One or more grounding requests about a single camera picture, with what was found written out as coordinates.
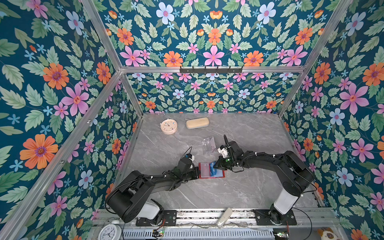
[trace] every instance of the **plush toy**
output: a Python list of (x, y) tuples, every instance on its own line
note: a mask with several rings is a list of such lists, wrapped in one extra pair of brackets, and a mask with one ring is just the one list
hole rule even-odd
[(320, 228), (317, 230), (317, 233), (320, 235), (321, 240), (341, 240), (329, 227)]

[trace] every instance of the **black mounting plate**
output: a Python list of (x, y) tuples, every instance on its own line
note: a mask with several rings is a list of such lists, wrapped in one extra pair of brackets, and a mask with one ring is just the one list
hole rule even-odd
[[(176, 220), (177, 220), (177, 211), (176, 210), (164, 210), (164, 226), (176, 226)], [(141, 217), (140, 219), (137, 219), (136, 221), (137, 227), (159, 227), (159, 226), (152, 226), (147, 218)]]
[[(264, 216), (269, 214), (269, 209), (257, 209), (253, 210), (255, 213), (255, 218), (258, 226), (266, 226), (266, 225), (273, 225), (274, 223), (271, 221), (270, 218)], [(285, 220), (288, 222), (288, 225), (294, 226), (297, 225), (295, 215), (293, 214), (292, 209), (287, 212), (285, 215)]]

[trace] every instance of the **alarm clock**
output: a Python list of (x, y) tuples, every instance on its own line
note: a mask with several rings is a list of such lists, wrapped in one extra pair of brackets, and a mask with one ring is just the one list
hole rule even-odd
[(160, 128), (166, 135), (174, 134), (177, 131), (177, 122), (173, 119), (164, 120), (160, 124)]
[(121, 237), (122, 230), (118, 225), (119, 220), (113, 220), (111, 224), (106, 225), (102, 228), (99, 233), (98, 240), (118, 240)]

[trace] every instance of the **orange flower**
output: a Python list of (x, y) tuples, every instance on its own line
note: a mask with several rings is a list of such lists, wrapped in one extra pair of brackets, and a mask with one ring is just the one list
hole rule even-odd
[(384, 159), (384, 142), (379, 141), (379, 142), (377, 143), (377, 148), (378, 148), (379, 150), (382, 150), (382, 151), (380, 152), (380, 156)]
[(227, 31), (225, 32), (225, 34), (227, 36), (232, 36), (233, 35), (233, 30), (228, 28)]
[(214, 108), (215, 107), (215, 102), (214, 101), (209, 101), (207, 103), (207, 107), (210, 108), (210, 109)]
[(156, 108), (156, 104), (153, 103), (153, 102), (151, 102), (151, 101), (147, 101), (147, 102), (145, 103), (145, 106), (146, 106), (147, 108), (149, 108), (149, 109), (155, 109), (155, 108)]
[(167, 64), (167, 67), (181, 67), (181, 63), (183, 59), (180, 58), (179, 53), (175, 53), (174, 51), (169, 51), (164, 55), (164, 63)]
[(133, 128), (132, 128), (132, 131), (133, 131), (133, 132), (136, 131), (136, 127), (137, 127), (137, 122), (135, 122), (135, 123), (133, 124)]
[(306, 138), (304, 140), (304, 144), (303, 144), (305, 150), (307, 151), (311, 151), (313, 149), (313, 142), (312, 142), (312, 139), (309, 139), (309, 138)]
[(120, 147), (121, 147), (121, 141), (120, 141), (120, 139), (117, 138), (117, 139), (115, 139), (115, 141), (112, 144), (112, 152), (113, 152), (113, 154), (119, 153)]
[(130, 31), (127, 31), (125, 28), (123, 29), (118, 29), (118, 38), (119, 41), (124, 43), (125, 45), (132, 45), (135, 39), (132, 36), (132, 33)]
[(55, 139), (48, 136), (45, 139), (44, 134), (36, 134), (35, 139), (28, 138), (23, 146), (24, 149), (20, 151), (20, 159), (27, 160), (25, 166), (32, 169), (37, 164), (37, 169), (42, 169), (47, 166), (47, 161), (51, 162), (55, 156), (53, 153), (58, 151), (58, 146), (55, 143)]
[(217, 28), (214, 28), (208, 34), (208, 37), (209, 42), (212, 43), (212, 45), (216, 45), (218, 42), (220, 42), (221, 33), (219, 33)]
[(99, 75), (100, 82), (103, 82), (103, 84), (109, 82), (111, 73), (109, 72), (109, 67), (104, 62), (97, 64), (96, 73)]
[(262, 58), (264, 55), (263, 53), (259, 53), (259, 51), (254, 51), (252, 53), (248, 53), (247, 57), (244, 58), (244, 66), (246, 67), (255, 67), (260, 66), (260, 63), (264, 61), (264, 58)]
[(323, 189), (321, 187), (319, 187), (319, 184), (316, 182), (314, 183), (315, 187), (317, 188), (317, 192), (319, 193), (321, 199), (324, 200), (324, 195), (323, 195)]
[(285, 126), (285, 129), (287, 129), (287, 131), (289, 132), (289, 124), (284, 122), (284, 126)]
[(266, 104), (266, 107), (267, 108), (274, 108), (274, 107), (276, 107), (276, 105), (277, 105), (277, 102), (275, 100), (272, 100)]
[(319, 17), (321, 17), (322, 15), (323, 15), (323, 10), (319, 10), (319, 11), (317, 11), (315, 14), (314, 14), (314, 18), (319, 18)]
[(50, 63), (49, 68), (44, 68), (43, 75), (44, 81), (48, 82), (48, 86), (55, 88), (57, 90), (62, 89), (67, 86), (67, 83), (70, 82), (67, 70), (63, 69), (63, 66), (60, 64)]
[(83, 219), (83, 218), (80, 219), (80, 220), (77, 222), (76, 227), (77, 227), (77, 228), (81, 228), (81, 226), (83, 225), (83, 222), (84, 222), (84, 219)]
[(211, 11), (209, 13), (209, 15), (211, 16), (212, 19), (220, 19), (223, 16), (223, 12), (222, 11)]
[(197, 35), (203, 36), (204, 35), (204, 30), (200, 29), (197, 31)]
[(363, 82), (366, 82), (367, 86), (377, 86), (380, 84), (380, 80), (384, 81), (384, 63), (374, 63), (369, 66), (369, 69), (366, 69), (364, 72), (364, 77), (362, 78)]
[(316, 72), (314, 73), (315, 82), (317, 84), (323, 84), (329, 78), (328, 74), (331, 74), (331, 69), (329, 68), (329, 63), (322, 63), (320, 66), (316, 68)]
[(359, 229), (352, 229), (351, 237), (353, 240), (368, 240), (368, 237), (363, 235)]
[(29, 48), (30, 48), (33, 52), (37, 53), (36, 48), (35, 48), (34, 46), (29, 45)]
[(107, 198), (108, 197), (108, 195), (111, 193), (111, 191), (112, 191), (112, 188), (113, 188), (113, 183), (111, 183), (110, 185), (109, 185), (109, 187), (107, 188), (107, 195), (105, 195), (105, 198)]
[(297, 45), (303, 45), (304, 43), (308, 42), (310, 40), (310, 37), (312, 37), (313, 32), (312, 28), (304, 28), (302, 31), (300, 31), (295, 40)]
[(109, 13), (109, 15), (111, 16), (111, 18), (113, 18), (113, 19), (116, 19), (116, 18), (118, 18), (118, 14), (116, 13), (116, 12), (114, 12), (114, 11), (109, 11), (108, 12)]

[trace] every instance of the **robotic arm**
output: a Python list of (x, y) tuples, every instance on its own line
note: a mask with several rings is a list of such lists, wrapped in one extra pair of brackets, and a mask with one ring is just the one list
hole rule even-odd
[[(314, 176), (306, 165), (292, 152), (266, 154), (264, 152), (243, 152), (235, 141), (228, 142), (218, 151), (222, 154), (214, 168), (232, 170), (233, 167), (258, 167), (277, 173), (283, 190), (270, 208), (269, 217), (274, 224), (282, 224), (300, 195), (313, 181)], [(135, 217), (145, 217), (151, 224), (158, 225), (163, 219), (164, 209), (156, 201), (148, 201), (149, 195), (158, 191), (172, 191), (182, 183), (199, 178), (199, 168), (193, 164), (193, 156), (183, 156), (177, 167), (161, 175), (145, 175), (131, 172), (107, 197), (106, 203), (129, 222)]]

